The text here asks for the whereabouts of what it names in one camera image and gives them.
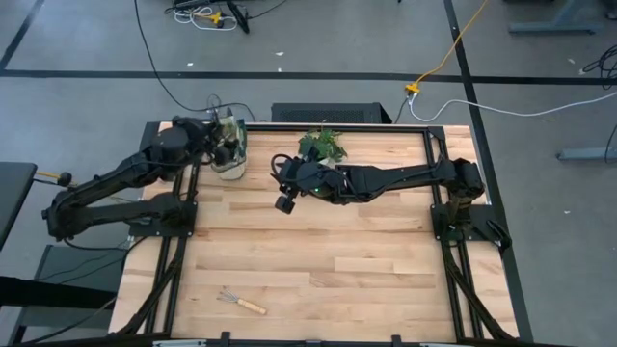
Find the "wooden handled hand rake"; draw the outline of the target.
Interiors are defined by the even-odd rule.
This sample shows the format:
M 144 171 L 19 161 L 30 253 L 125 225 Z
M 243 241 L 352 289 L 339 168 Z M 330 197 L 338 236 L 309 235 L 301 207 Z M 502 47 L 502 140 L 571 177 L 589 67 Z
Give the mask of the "wooden handled hand rake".
M 226 286 L 224 286 L 219 292 L 217 300 L 221 302 L 236 304 L 259 315 L 266 315 L 268 313 L 268 310 L 265 307 L 259 306 L 253 302 L 237 296 Z

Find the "black side table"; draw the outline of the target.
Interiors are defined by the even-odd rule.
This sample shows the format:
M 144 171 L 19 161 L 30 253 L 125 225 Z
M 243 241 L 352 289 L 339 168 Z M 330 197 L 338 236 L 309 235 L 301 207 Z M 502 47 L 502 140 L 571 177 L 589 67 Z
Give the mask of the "black side table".
M 32 187 L 37 168 L 34 163 L 0 162 L 0 251 Z

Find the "black computer box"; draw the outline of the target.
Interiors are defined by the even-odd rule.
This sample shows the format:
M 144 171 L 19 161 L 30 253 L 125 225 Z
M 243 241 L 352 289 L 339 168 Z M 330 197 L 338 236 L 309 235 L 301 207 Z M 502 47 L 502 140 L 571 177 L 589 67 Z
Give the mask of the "black computer box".
M 271 122 L 392 124 L 379 102 L 274 103 L 271 115 Z

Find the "grey table leg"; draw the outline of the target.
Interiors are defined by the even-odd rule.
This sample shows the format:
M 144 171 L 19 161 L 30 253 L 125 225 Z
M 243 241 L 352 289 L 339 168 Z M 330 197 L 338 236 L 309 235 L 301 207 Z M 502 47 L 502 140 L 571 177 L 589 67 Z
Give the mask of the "grey table leg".
M 617 147 L 583 147 L 561 149 L 556 158 L 560 161 L 603 161 L 617 160 Z

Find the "grey bench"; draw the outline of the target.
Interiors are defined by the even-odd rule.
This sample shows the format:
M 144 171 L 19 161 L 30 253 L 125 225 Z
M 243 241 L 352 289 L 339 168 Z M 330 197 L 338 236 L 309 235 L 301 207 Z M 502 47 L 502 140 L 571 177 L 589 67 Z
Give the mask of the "grey bench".
M 48 245 L 26 269 L 0 256 L 0 276 L 106 291 L 117 291 L 121 280 L 119 251 L 83 251 L 66 246 Z M 57 340 L 99 337 L 107 334 L 112 310 L 96 313 L 89 308 L 0 307 L 0 346 L 25 342 L 52 334 L 79 320 L 84 322 L 62 334 Z

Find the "beige green gardening bag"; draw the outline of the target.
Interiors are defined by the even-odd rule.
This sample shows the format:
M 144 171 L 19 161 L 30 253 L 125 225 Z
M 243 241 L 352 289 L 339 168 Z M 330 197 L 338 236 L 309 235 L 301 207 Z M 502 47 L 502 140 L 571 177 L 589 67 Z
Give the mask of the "beige green gardening bag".
M 217 118 L 217 125 L 220 127 L 220 131 L 218 132 L 216 145 L 222 138 L 228 135 L 236 135 L 239 139 L 239 147 L 237 149 L 239 159 L 235 165 L 215 167 L 211 165 L 211 153 L 210 168 L 222 180 L 240 179 L 244 175 L 247 166 L 248 133 L 246 123 L 243 119 L 238 120 L 231 109 L 227 107 L 225 114 L 221 118 Z

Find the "green plant in white pot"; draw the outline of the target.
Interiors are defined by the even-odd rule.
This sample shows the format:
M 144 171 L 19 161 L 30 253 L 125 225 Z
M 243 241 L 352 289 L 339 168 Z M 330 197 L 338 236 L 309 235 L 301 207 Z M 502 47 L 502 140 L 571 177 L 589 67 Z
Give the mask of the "green plant in white pot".
M 309 155 L 309 150 L 317 150 L 316 160 L 327 164 L 339 163 L 348 156 L 347 151 L 339 144 L 341 132 L 326 128 L 324 124 L 318 129 L 311 129 L 299 140 L 298 154 L 302 157 Z

